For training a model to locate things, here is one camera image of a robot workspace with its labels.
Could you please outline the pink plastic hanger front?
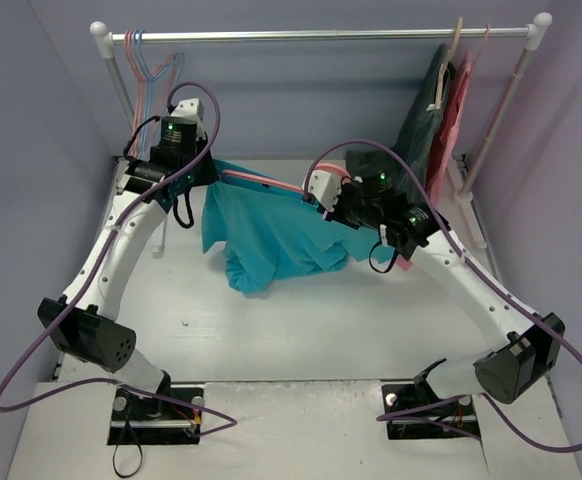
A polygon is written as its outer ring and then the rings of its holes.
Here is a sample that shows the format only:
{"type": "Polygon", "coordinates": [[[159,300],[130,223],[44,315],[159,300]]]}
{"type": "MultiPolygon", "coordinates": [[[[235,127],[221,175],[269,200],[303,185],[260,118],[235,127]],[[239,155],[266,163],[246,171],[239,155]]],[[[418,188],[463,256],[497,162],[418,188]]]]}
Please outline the pink plastic hanger front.
{"type": "MultiPolygon", "coordinates": [[[[339,175],[345,181],[351,180],[350,174],[348,173],[348,171],[344,167],[341,167],[341,166],[338,166],[338,165],[335,165],[332,163],[328,163],[328,162],[319,163],[316,166],[316,170],[339,175]]],[[[241,180],[246,180],[246,181],[249,181],[252,183],[264,185],[266,187],[276,187],[276,188],[279,188],[282,190],[295,192],[295,193],[302,192],[302,189],[299,186],[292,185],[292,184],[289,184],[286,182],[282,182],[282,181],[279,181],[279,180],[276,180],[273,178],[265,177],[263,175],[245,173],[245,172],[238,171],[235,169],[224,169],[220,172],[220,176],[227,177],[227,178],[237,178],[237,179],[241,179],[241,180]]]]}

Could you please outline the teal t shirt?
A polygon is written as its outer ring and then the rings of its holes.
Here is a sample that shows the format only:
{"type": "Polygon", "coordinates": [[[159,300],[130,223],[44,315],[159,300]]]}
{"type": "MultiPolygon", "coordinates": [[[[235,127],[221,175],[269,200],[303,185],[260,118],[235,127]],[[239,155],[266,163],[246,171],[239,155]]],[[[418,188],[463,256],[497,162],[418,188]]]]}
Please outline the teal t shirt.
{"type": "Polygon", "coordinates": [[[215,168],[220,180],[206,189],[202,251],[224,244],[232,289],[256,294],[277,280],[340,271],[351,260],[391,260],[393,249],[376,246],[375,231],[327,222],[299,193],[226,174],[251,170],[221,160],[215,168]]]}

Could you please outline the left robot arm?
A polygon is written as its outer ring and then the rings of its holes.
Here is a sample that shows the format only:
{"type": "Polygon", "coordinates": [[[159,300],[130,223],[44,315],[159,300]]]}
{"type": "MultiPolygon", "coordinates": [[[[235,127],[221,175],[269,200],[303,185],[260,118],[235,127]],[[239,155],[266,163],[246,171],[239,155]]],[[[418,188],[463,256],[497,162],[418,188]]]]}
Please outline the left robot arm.
{"type": "Polygon", "coordinates": [[[134,330],[118,323],[124,291],[153,232],[179,196],[209,185],[217,175],[208,137],[196,114],[161,120],[159,142],[150,157],[131,157],[115,186],[108,218],[76,278],[58,299],[38,308],[44,326],[57,322],[50,337],[65,355],[100,367],[115,381],[168,395],[171,378],[138,350],[134,330]]]}

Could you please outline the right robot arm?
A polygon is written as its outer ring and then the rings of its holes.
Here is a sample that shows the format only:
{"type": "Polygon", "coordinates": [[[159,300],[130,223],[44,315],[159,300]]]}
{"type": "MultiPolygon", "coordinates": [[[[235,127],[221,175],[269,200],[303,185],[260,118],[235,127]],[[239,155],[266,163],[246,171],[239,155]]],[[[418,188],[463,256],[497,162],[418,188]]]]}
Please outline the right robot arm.
{"type": "Polygon", "coordinates": [[[365,169],[353,179],[318,170],[307,190],[326,220],[375,231],[379,245],[422,269],[484,337],[486,352],[442,359],[421,371],[414,379],[416,395],[426,403],[475,394],[513,403],[556,363],[563,321],[518,303],[464,252],[459,237],[424,197],[409,200],[393,180],[387,169],[365,169]]]}

